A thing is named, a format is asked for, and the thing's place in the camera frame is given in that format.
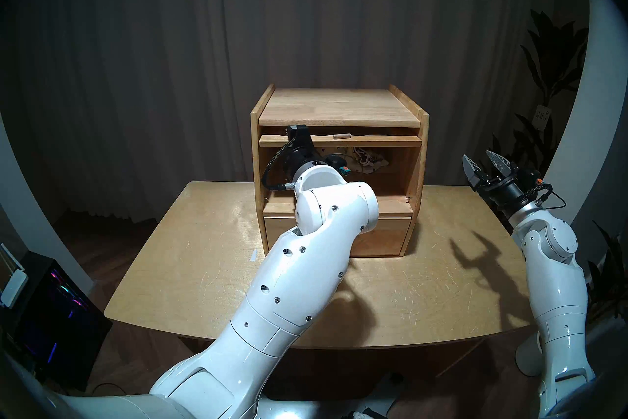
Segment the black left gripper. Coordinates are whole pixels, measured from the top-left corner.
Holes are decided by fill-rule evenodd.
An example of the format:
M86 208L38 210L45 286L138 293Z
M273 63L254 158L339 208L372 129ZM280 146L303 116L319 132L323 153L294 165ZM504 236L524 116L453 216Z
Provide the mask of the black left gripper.
M302 166L319 161L319 154L312 145L307 125L289 125L286 127L286 135L290 145L283 152L281 167L285 177L294 177Z

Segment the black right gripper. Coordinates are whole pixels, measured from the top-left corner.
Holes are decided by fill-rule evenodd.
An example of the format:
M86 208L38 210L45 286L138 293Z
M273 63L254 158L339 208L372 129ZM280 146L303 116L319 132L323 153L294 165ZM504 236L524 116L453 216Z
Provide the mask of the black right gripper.
M479 195L492 203L505 218L510 218L536 199L535 195L523 198L523 194L537 187L540 173L518 171L517 166L512 165L504 156L491 150L486 150L485 153L499 173L496 177L487 180L487 174L466 154L463 154L463 172L472 190L477 190Z

